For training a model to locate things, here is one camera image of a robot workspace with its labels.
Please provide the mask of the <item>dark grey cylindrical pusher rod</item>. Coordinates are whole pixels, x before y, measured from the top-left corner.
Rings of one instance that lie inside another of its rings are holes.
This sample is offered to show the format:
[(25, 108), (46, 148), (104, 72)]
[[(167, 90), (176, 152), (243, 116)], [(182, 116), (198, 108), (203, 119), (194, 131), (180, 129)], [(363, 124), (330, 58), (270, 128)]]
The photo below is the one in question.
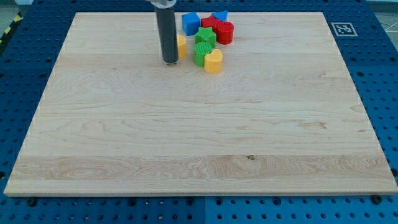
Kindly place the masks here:
[(157, 27), (159, 31), (162, 59), (165, 63), (176, 63), (178, 60), (177, 29), (174, 7), (155, 7)]

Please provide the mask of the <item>light grey rod mount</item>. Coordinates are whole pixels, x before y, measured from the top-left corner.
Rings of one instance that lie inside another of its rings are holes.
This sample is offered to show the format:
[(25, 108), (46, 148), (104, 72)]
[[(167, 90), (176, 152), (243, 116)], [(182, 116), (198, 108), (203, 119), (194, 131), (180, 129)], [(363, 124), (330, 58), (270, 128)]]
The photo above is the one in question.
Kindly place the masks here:
[(177, 0), (150, 0), (150, 3), (157, 8), (170, 8), (174, 7)]

